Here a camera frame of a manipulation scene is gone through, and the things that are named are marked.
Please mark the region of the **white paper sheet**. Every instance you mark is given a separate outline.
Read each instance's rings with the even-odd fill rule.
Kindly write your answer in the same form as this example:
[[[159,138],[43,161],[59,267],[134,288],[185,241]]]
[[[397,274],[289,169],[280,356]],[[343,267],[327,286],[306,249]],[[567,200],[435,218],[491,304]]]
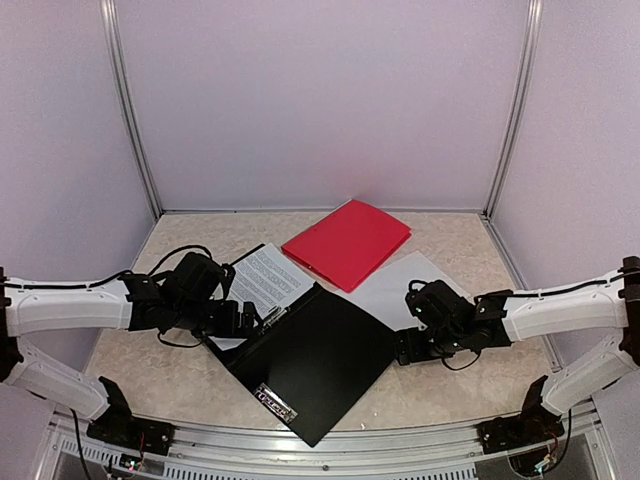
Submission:
[[[394,331],[412,327],[424,330],[419,320],[411,315],[405,302],[411,280],[426,282],[443,280],[458,295],[466,299],[471,298],[466,290],[419,251],[380,268],[353,292],[339,291],[338,295],[365,310]]]

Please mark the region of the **printed text paper sheet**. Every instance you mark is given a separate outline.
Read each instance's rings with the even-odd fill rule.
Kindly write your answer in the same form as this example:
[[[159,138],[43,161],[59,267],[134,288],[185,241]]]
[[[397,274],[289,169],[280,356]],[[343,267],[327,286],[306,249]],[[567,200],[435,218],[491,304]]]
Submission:
[[[251,302],[262,321],[276,306],[291,310],[293,304],[312,289],[315,283],[273,243],[257,247],[236,260],[232,266],[236,275],[228,299],[237,301],[240,307],[245,302]],[[255,320],[254,330],[248,338],[209,337],[206,346],[213,353],[231,353],[264,331],[262,325]]]

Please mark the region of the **red file folder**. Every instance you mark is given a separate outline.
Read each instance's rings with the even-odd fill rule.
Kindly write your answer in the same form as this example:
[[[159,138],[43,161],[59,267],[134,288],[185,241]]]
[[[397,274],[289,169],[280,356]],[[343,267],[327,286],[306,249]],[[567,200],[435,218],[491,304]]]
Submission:
[[[350,293],[409,238],[411,228],[392,215],[350,200],[282,245],[301,266]]]

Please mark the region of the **black book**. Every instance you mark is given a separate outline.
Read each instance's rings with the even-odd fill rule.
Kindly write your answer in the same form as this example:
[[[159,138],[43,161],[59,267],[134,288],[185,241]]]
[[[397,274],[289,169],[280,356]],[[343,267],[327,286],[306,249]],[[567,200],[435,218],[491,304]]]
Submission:
[[[315,282],[264,333],[231,353],[207,349],[252,396],[264,383],[295,409],[296,419],[283,424],[315,447],[393,362],[394,335]]]

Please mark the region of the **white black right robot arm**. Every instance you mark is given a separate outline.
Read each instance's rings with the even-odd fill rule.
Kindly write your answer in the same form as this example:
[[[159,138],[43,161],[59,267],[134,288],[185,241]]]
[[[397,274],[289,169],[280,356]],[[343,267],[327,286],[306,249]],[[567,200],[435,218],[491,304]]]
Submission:
[[[533,337],[608,328],[610,334],[561,372],[529,389],[511,433],[523,444],[546,432],[551,418],[639,368],[639,259],[623,259],[601,277],[553,289],[500,290],[473,300],[445,281],[412,280],[405,302],[419,326],[395,335],[399,364],[481,354]]]

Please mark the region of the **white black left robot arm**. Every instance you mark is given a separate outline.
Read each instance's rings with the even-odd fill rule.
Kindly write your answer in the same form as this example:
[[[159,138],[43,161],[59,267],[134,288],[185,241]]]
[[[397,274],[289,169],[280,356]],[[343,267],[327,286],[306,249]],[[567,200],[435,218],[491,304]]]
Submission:
[[[1,279],[1,380],[63,404],[100,424],[121,445],[140,424],[118,385],[89,377],[26,340],[36,332],[101,328],[128,332],[172,329],[198,338],[246,339],[263,320],[250,301],[230,297],[236,271],[190,252],[174,269],[130,270],[93,283]]]

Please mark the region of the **black folder centre clip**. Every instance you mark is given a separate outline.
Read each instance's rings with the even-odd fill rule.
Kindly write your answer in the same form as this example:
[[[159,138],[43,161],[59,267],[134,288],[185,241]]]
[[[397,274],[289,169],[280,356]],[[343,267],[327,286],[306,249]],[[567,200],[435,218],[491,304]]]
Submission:
[[[288,307],[274,307],[265,317],[262,323],[262,329],[268,330],[274,324],[276,324],[283,316],[289,313],[290,309]]]

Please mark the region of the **black folder edge clip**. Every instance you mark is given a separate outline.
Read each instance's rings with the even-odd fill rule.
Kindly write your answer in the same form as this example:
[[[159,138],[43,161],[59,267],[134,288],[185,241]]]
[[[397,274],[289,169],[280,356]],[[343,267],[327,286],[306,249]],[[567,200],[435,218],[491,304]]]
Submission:
[[[272,391],[266,384],[260,384],[253,392],[253,396],[282,423],[288,425],[298,415],[282,398]]]

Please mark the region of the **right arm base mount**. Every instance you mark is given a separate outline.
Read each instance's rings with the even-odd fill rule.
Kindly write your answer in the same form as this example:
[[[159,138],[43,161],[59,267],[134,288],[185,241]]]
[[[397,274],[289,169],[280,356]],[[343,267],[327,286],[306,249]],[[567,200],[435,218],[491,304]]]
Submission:
[[[551,419],[522,419],[514,415],[481,422],[476,431],[483,453],[493,454],[557,439],[565,433],[565,428],[554,416]]]

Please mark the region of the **aluminium front rail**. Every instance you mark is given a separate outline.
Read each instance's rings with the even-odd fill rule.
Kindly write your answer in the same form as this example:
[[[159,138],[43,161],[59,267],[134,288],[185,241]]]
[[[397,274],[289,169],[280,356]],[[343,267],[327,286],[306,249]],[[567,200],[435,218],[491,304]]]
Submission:
[[[509,460],[542,444],[485,454],[476,424],[485,418],[449,424],[329,433],[309,447],[292,432],[245,429],[172,421],[167,456],[145,453],[142,472],[131,479],[480,479],[486,463],[491,473],[515,475]],[[71,414],[54,410],[40,447],[33,479],[86,478],[77,452]],[[81,437],[94,479],[106,479],[109,459],[114,473],[131,449]],[[609,444],[592,401],[574,407],[569,447],[558,467],[544,479],[618,479]]]

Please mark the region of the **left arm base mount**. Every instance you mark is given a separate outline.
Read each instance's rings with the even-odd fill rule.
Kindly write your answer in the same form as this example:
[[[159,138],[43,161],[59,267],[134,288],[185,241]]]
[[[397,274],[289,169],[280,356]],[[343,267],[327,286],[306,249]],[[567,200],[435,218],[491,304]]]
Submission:
[[[127,415],[103,415],[91,421],[86,435],[143,454],[167,456],[176,427],[167,422]]]

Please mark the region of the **left aluminium corner post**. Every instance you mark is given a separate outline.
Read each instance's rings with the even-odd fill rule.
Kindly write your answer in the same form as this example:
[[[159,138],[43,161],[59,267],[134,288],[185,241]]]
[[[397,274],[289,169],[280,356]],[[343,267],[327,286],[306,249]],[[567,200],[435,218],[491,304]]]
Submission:
[[[151,215],[157,222],[164,214],[160,195],[147,159],[131,88],[128,81],[123,43],[119,30],[117,5],[114,0],[100,0],[100,12],[106,37],[108,56],[120,105],[124,128],[131,146],[145,198]]]

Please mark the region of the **aluminium corner post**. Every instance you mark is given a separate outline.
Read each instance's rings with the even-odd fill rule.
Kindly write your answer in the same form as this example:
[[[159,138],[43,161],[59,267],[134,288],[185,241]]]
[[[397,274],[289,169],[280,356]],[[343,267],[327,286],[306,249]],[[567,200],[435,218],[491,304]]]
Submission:
[[[499,158],[493,180],[484,207],[484,215],[491,221],[498,209],[499,200],[506,184],[508,170],[515,150],[522,118],[526,108],[526,99],[533,73],[536,50],[542,23],[544,2],[530,0],[523,43],[515,79],[514,92],[506,123],[506,131],[501,144]]]
[[[157,222],[164,214],[160,195],[147,159],[131,88],[128,81],[123,43],[119,30],[117,5],[114,0],[100,0],[100,12],[106,37],[108,56],[120,105],[124,128],[131,146],[145,198],[151,215]]]

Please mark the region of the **right aluminium corner post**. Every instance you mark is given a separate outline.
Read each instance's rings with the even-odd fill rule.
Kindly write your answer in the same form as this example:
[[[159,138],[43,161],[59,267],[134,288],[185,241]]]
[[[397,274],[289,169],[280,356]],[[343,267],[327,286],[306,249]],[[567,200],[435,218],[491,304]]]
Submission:
[[[498,209],[499,200],[506,184],[508,170],[515,150],[522,118],[526,108],[526,99],[533,73],[536,50],[542,23],[544,2],[530,0],[523,43],[515,79],[514,92],[506,123],[506,131],[501,144],[499,158],[493,180],[484,207],[484,215],[491,221]]]

